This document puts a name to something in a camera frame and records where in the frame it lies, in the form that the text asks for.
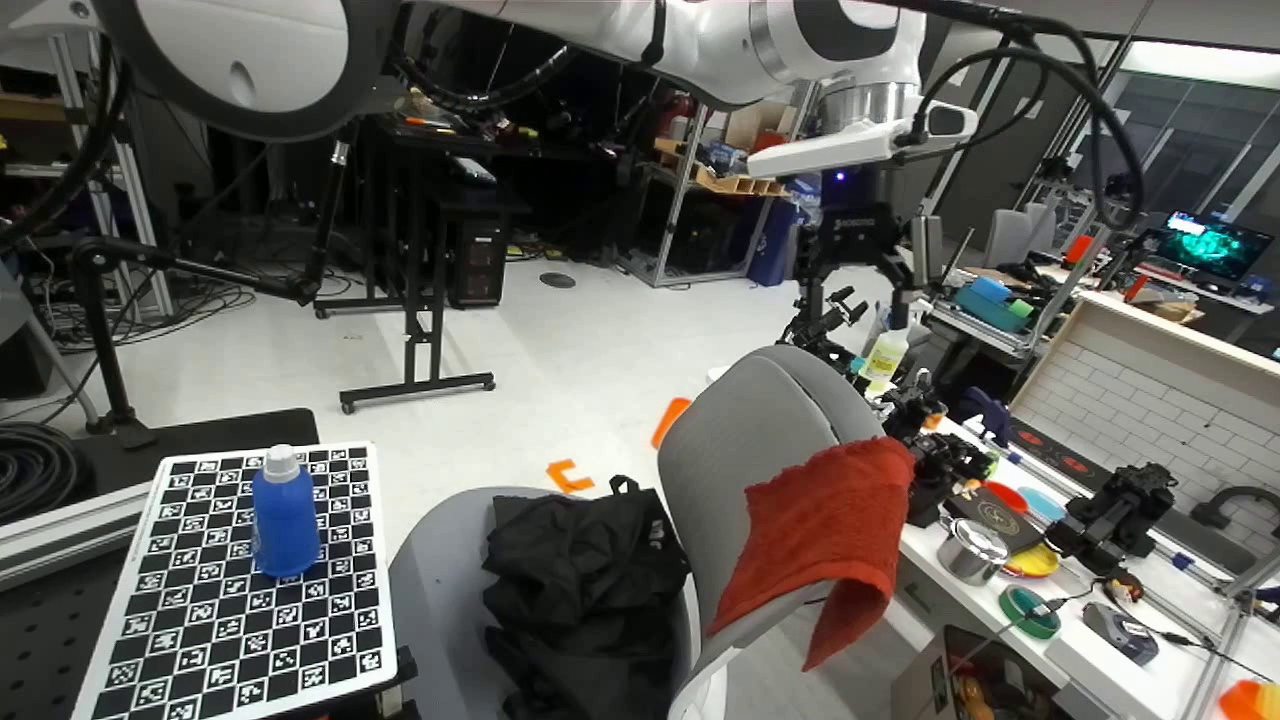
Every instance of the black box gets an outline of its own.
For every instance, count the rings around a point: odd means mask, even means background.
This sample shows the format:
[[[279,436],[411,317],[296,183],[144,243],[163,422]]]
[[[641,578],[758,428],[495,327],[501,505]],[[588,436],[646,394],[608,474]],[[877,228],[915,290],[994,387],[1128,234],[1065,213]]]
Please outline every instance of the black box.
[[[448,302],[495,307],[503,298],[508,224],[503,215],[468,215],[448,224]]]
[[[649,183],[646,213],[641,213],[641,253],[660,253],[667,213],[671,213],[677,186],[665,179]],[[760,199],[753,196],[713,196],[701,186],[690,186],[671,254],[667,265],[684,272],[730,272],[747,254],[753,228],[760,215]]]

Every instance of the monitor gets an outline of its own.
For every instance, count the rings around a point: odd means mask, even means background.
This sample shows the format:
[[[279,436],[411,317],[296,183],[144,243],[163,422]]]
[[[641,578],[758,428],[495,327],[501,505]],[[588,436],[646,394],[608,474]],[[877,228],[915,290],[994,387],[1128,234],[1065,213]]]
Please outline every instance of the monitor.
[[[1271,238],[1215,215],[1173,213],[1155,254],[1184,269],[1191,278],[1239,285]]]

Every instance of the red cloth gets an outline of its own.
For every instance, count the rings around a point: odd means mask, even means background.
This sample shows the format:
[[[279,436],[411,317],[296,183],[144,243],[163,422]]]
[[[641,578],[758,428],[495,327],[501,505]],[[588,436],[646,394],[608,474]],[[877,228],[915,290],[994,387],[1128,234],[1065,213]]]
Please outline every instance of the red cloth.
[[[747,486],[753,536],[715,605],[713,630],[807,584],[836,578],[803,669],[862,640],[895,588],[914,451],[902,441],[836,445]]]

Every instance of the checkered mat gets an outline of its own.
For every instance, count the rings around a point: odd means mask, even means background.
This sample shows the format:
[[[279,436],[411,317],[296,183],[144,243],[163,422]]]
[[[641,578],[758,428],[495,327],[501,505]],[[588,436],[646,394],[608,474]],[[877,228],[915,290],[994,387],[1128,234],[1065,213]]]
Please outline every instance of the checkered mat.
[[[253,472],[265,451],[163,459],[132,536],[78,715],[270,715],[395,677],[380,563],[380,451],[302,449],[324,563],[253,572]]]

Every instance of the black backpack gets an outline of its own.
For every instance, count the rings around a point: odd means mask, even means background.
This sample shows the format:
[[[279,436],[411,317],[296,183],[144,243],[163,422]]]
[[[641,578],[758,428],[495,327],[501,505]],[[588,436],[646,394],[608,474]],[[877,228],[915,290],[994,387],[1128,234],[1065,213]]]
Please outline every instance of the black backpack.
[[[495,495],[483,566],[514,720],[665,720],[679,687],[684,547],[657,492]]]

